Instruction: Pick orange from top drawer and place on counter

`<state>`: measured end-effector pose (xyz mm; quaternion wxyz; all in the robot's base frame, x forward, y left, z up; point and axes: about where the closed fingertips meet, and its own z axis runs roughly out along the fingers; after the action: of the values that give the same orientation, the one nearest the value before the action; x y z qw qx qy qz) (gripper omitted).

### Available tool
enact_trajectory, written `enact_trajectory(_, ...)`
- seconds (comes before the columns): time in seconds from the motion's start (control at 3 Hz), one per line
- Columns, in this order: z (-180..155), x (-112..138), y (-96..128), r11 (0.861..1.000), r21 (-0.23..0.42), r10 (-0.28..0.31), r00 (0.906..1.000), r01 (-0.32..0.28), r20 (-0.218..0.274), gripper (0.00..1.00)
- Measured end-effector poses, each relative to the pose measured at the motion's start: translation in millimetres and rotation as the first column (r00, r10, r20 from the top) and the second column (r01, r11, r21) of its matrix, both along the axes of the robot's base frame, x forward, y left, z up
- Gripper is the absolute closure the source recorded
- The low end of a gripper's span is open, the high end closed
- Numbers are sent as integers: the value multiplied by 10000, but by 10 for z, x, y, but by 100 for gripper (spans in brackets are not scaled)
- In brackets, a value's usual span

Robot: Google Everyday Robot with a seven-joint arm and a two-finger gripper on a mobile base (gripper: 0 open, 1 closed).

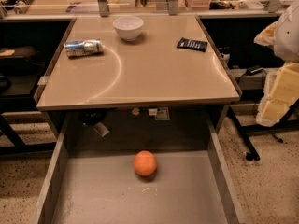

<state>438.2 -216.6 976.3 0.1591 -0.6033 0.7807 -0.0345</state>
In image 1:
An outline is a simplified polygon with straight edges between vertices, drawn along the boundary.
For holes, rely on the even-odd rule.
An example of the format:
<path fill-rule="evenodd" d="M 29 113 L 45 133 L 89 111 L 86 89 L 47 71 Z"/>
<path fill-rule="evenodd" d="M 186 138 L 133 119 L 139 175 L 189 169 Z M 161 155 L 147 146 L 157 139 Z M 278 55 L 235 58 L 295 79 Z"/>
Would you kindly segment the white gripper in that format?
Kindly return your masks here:
<path fill-rule="evenodd" d="M 254 42 L 261 46 L 273 46 L 277 22 L 272 22 L 258 33 Z M 277 71 L 270 91 L 270 100 L 264 97 L 258 106 L 256 122 L 264 127 L 272 127 L 289 111 L 299 99 L 299 63 L 286 62 Z"/>

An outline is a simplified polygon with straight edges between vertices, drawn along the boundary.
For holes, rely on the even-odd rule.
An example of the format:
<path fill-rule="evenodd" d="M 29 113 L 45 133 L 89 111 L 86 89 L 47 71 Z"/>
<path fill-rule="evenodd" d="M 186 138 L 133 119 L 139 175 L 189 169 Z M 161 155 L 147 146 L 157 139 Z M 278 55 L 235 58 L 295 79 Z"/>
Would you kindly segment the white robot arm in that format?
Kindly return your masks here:
<path fill-rule="evenodd" d="M 284 62 L 276 72 L 267 74 L 256 117 L 258 124 L 272 127 L 299 99 L 299 0 L 294 0 L 278 21 L 257 34 L 254 42 L 271 48 Z"/>

